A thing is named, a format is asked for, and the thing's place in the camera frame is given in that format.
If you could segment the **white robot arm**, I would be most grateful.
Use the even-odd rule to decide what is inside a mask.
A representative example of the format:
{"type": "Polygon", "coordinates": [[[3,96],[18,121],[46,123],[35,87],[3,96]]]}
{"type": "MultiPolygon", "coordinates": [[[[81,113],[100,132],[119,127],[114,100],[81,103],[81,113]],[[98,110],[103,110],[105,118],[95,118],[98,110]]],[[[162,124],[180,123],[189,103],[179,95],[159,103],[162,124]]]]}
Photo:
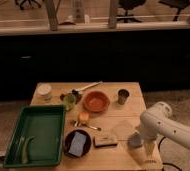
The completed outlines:
{"type": "Polygon", "coordinates": [[[190,127],[173,121],[171,115],[172,108],[162,101],[141,113],[138,131],[147,156],[153,154],[154,142],[158,134],[190,150],[190,127]]]}

